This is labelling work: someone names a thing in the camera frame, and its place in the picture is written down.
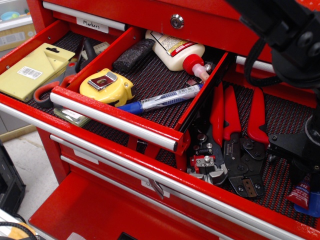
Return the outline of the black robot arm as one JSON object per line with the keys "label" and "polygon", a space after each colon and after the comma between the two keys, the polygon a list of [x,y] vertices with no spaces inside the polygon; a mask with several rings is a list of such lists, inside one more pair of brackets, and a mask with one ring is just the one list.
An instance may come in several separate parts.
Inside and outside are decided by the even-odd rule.
{"label": "black robot arm", "polygon": [[[320,92],[320,14],[294,0],[231,0],[240,13],[240,21],[259,39],[250,50],[245,64],[246,80],[255,87],[281,82],[301,89]],[[274,77],[251,76],[254,62],[265,45],[271,48]],[[311,185],[320,188],[320,110],[316,108],[297,134],[274,134],[269,152],[290,160],[289,175],[297,184],[311,174]]]}

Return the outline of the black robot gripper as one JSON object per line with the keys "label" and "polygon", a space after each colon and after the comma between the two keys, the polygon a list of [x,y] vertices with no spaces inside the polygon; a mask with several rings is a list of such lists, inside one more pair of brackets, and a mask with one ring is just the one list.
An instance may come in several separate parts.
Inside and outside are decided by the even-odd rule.
{"label": "black robot gripper", "polygon": [[296,134],[273,134],[268,152],[289,161],[289,178],[296,185],[308,174],[311,184],[320,184],[320,115],[315,113],[304,130]]}

